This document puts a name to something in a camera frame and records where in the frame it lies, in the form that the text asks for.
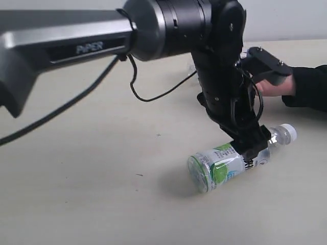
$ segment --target piper logo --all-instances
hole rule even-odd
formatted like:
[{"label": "piper logo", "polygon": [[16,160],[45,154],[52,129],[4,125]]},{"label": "piper logo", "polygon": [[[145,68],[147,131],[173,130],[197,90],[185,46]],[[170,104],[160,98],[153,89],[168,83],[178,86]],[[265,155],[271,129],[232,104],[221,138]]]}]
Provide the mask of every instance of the piper logo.
[{"label": "piper logo", "polygon": [[76,46],[76,54],[83,55],[90,52],[103,50],[103,42],[92,42]]}]

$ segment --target white wall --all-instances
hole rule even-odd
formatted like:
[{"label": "white wall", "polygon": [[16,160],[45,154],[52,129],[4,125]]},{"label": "white wall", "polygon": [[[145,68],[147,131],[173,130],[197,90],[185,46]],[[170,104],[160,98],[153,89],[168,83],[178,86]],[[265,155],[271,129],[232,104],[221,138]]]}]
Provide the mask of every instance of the white wall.
[{"label": "white wall", "polygon": [[[125,0],[1,0],[1,9],[111,9]],[[327,38],[327,0],[240,0],[246,41]]]}]

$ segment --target person's hand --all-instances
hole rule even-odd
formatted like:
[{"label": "person's hand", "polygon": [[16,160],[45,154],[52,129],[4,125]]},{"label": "person's hand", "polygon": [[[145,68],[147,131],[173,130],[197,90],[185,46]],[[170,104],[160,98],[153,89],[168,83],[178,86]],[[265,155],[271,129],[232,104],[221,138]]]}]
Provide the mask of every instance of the person's hand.
[{"label": "person's hand", "polygon": [[295,82],[293,76],[289,76],[279,86],[273,86],[268,81],[263,80],[256,84],[262,96],[295,96]]}]

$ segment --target silver arm segment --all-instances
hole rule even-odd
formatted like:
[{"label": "silver arm segment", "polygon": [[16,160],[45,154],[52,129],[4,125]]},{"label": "silver arm segment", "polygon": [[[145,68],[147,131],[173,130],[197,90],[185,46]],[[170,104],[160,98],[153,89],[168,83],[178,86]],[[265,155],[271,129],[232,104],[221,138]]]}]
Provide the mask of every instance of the silver arm segment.
[{"label": "silver arm segment", "polygon": [[132,34],[113,10],[0,11],[0,105],[18,117],[40,73],[126,54]]}]

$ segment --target tabletop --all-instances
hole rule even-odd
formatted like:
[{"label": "tabletop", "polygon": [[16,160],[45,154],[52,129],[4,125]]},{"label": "tabletop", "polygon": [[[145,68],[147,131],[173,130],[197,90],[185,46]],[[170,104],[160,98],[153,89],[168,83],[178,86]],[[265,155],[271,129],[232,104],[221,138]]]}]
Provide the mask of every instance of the tabletop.
[{"label": "tabletop", "polygon": [[[261,45],[291,66],[327,64],[327,40]],[[86,88],[112,57],[48,72],[23,115],[0,112],[5,136]],[[143,97],[187,76],[189,55],[137,62]],[[186,160],[230,141],[196,100],[196,77],[152,103],[138,101],[121,62],[90,96],[0,148],[2,245],[325,244],[327,115],[265,98],[261,123],[298,139],[264,166],[198,194]]]}]

